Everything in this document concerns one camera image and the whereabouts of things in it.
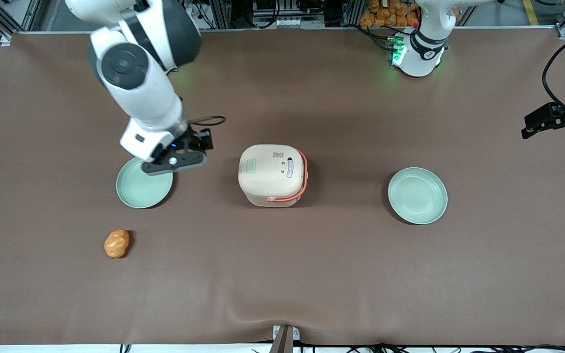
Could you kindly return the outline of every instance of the brown table cover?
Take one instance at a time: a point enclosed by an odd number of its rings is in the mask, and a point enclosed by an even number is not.
[[[148,210],[117,198],[128,117],[89,69],[87,35],[0,49],[0,344],[222,343],[293,324],[312,344],[565,344],[565,134],[520,137],[549,101],[552,29],[455,31],[410,78],[357,31],[205,33],[172,76],[213,128],[205,168]],[[551,88],[565,101],[565,52]],[[257,208],[245,148],[291,145],[309,188]],[[449,194],[413,226],[386,200],[404,167]],[[103,241],[134,231],[125,259]]]

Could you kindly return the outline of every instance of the sticker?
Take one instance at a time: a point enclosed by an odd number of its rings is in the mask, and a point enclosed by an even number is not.
[[[287,178],[291,178],[293,175],[293,159],[291,157],[287,158]]]

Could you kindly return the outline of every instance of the plate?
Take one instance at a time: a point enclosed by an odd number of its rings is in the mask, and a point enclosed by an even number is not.
[[[150,176],[141,169],[143,159],[133,158],[117,175],[117,195],[132,208],[148,208],[162,201],[173,185],[171,173]]]
[[[446,212],[448,192],[437,175],[418,167],[394,175],[387,189],[389,203],[405,221],[429,224]]]

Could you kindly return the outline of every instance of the wire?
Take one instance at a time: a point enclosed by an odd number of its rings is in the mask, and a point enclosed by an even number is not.
[[[218,119],[219,121],[216,121],[214,123],[204,123],[205,121],[214,120],[214,119]],[[189,124],[195,125],[195,126],[217,126],[217,125],[221,125],[225,122],[226,122],[225,116],[211,115],[211,116],[206,116],[204,118],[200,118],[200,119],[197,119],[197,120],[189,121]]]
[[[557,3],[553,4],[551,2],[543,2],[542,0],[533,0],[533,1],[535,1],[538,4],[543,5],[543,6],[558,6],[558,5],[560,5],[560,4],[557,4]]]
[[[320,7],[318,7],[317,9],[311,9],[308,6],[303,6],[303,2],[304,0],[296,0],[296,7],[298,7],[298,9],[300,9],[300,11],[303,11],[305,13],[308,14],[316,14],[316,13],[323,13],[324,12],[324,7],[325,7],[325,3],[321,3]]]
[[[381,49],[383,49],[383,50],[386,50],[386,51],[392,51],[392,50],[389,49],[388,47],[385,47],[384,45],[382,45],[381,43],[379,43],[379,42],[376,40],[376,38],[374,38],[374,34],[370,33],[370,38],[372,38],[372,42],[374,42],[374,44],[375,44],[377,47],[379,47],[379,48],[381,48]]]
[[[564,45],[562,45],[559,49],[557,49],[557,51],[555,52],[555,54],[553,54],[553,56],[551,56],[551,58],[549,59],[549,62],[546,63],[546,66],[544,67],[544,70],[542,72],[542,85],[544,87],[544,90],[546,91],[546,93],[549,95],[549,97],[555,102],[557,103],[563,110],[565,110],[565,104],[561,102],[561,100],[559,100],[559,98],[557,98],[557,96],[555,96],[553,94],[553,92],[551,91],[551,89],[549,88],[549,83],[546,82],[546,74],[548,73],[549,69],[551,68],[551,64],[554,62],[555,58],[558,57],[558,55],[565,49],[565,43]]]
[[[265,26],[263,26],[263,27],[260,27],[260,26],[258,26],[258,25],[256,25],[256,24],[254,24],[252,21],[249,20],[249,18],[247,18],[247,12],[246,12],[245,9],[244,9],[243,16],[244,16],[245,22],[247,22],[247,24],[248,24],[250,27],[256,28],[256,29],[265,29],[265,28],[267,28],[267,27],[273,25],[273,24],[276,22],[276,20],[278,19],[278,15],[281,13],[281,7],[280,7],[280,4],[278,3],[278,0],[273,0],[273,1],[274,1],[274,10],[273,10],[273,13],[272,13],[272,18],[271,18],[271,20],[269,21],[269,23],[267,23],[267,24],[266,24]],[[252,3],[252,2],[251,2],[250,0],[246,0],[246,2],[245,2],[245,4],[251,4],[251,3]]]
[[[202,18],[204,18],[204,22],[206,22],[206,24],[210,27],[210,29],[215,29],[215,26],[213,26],[213,22],[211,22],[211,20],[208,18],[208,15],[206,14],[206,12],[204,11],[204,9],[202,7],[201,0],[196,0],[194,2],[194,4],[195,4],[195,7],[197,7],[200,14],[202,15]]]

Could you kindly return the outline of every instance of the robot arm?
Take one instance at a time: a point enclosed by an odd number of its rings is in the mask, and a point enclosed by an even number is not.
[[[409,76],[422,77],[430,74],[444,53],[444,44],[457,23],[452,11],[456,6],[475,6],[492,0],[415,0],[421,9],[419,27],[402,38],[401,54],[392,63]]]
[[[175,0],[66,0],[83,20],[110,23],[90,36],[89,61],[97,78],[130,116],[121,146],[146,163],[148,174],[177,172],[206,163],[210,130],[196,133],[167,72],[195,60],[202,38]]]

